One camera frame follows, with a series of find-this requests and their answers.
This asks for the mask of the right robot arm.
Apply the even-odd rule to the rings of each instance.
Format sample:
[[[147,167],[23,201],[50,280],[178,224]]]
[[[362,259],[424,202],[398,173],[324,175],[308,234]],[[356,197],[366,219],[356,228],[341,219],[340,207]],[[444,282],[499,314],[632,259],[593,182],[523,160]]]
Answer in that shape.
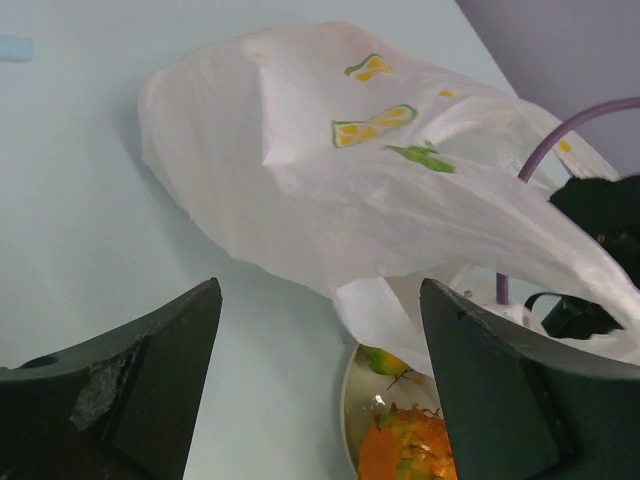
[[[639,177],[618,181],[573,178],[551,197],[551,203],[597,241],[639,284]],[[586,300],[562,298],[543,321],[555,338],[587,340],[620,330],[601,307]]]

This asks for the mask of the fake pineapple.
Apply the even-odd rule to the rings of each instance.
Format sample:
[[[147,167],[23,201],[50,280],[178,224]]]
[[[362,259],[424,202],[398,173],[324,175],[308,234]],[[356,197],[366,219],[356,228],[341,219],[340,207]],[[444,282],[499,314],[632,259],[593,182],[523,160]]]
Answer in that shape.
[[[361,480],[458,478],[447,427],[439,410],[393,404],[374,417],[360,444]]]

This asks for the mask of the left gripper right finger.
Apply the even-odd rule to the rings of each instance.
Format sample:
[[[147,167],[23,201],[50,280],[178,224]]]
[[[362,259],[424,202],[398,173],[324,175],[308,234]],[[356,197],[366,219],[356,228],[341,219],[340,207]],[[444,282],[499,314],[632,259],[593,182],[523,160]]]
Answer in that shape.
[[[638,366],[541,336],[436,280],[420,302],[459,478],[638,478]]]

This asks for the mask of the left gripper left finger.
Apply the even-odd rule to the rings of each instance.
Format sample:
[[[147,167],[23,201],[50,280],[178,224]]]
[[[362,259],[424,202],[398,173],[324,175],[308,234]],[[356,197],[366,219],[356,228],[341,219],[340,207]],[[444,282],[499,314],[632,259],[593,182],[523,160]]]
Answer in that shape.
[[[1,370],[4,479],[181,479],[222,307],[216,279]]]

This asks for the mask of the white plastic bag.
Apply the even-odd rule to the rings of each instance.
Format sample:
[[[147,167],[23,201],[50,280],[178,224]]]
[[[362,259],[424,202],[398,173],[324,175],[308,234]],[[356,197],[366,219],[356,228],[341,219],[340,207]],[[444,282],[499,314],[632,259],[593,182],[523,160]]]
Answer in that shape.
[[[581,350],[637,363],[639,293],[518,172],[557,125],[543,108],[346,23],[263,29],[156,73],[142,156],[231,257],[330,298],[361,344],[431,374],[400,287],[481,267],[602,305],[622,325]]]

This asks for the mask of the beige ceramic plate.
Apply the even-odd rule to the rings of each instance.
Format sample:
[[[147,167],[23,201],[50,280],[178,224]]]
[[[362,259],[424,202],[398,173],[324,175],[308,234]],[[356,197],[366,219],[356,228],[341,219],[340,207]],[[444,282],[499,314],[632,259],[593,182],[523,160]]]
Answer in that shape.
[[[360,444],[374,417],[395,404],[402,409],[416,405],[439,410],[444,419],[436,383],[413,369],[400,376],[372,372],[363,353],[356,347],[346,369],[341,392],[343,440],[357,474]]]

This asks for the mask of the fake mango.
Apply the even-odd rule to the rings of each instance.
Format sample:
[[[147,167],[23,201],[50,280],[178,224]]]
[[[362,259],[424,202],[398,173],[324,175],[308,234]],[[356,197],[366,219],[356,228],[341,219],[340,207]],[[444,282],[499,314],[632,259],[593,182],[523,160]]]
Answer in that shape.
[[[363,353],[369,369],[378,375],[397,377],[411,371],[404,361],[383,349],[360,345],[359,350]]]

